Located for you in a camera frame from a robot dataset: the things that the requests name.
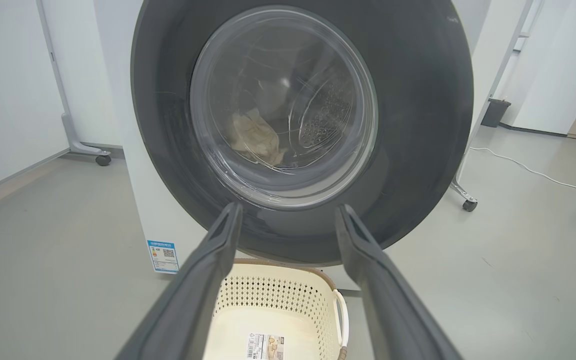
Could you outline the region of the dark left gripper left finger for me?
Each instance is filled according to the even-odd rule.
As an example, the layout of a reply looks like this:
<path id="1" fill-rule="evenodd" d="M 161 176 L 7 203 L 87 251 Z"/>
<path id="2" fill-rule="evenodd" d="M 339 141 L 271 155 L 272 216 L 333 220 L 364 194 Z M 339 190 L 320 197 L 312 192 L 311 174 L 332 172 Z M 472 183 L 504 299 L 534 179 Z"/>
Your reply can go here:
<path id="1" fill-rule="evenodd" d="M 233 268 L 243 207 L 229 203 L 116 355 L 117 360 L 201 360 L 224 278 Z"/>

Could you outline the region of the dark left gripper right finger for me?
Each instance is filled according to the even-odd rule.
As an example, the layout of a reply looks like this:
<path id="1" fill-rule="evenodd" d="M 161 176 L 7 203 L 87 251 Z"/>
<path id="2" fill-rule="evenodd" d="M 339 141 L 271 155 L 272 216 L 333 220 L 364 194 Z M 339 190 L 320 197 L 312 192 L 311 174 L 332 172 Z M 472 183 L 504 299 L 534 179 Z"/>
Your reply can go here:
<path id="1" fill-rule="evenodd" d="M 460 360 L 461 354 L 352 207 L 336 208 L 343 268 L 361 290 L 377 360 Z"/>

